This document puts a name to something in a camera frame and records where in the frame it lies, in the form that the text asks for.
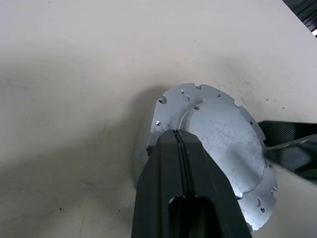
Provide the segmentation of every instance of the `white table surface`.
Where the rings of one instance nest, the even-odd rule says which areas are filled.
[[[316,122],[316,56],[281,0],[0,0],[0,237],[130,237],[130,155],[162,92],[208,84],[257,121]],[[275,170],[254,237],[314,237],[316,187]]]

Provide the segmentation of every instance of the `circular metal plate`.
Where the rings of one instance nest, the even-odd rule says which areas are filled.
[[[167,90],[149,113],[135,148],[137,179],[148,160],[147,148],[166,130],[178,128],[201,140],[228,177],[250,229],[261,228],[275,207],[277,183],[264,161],[264,134],[251,115],[207,85],[188,83]]]

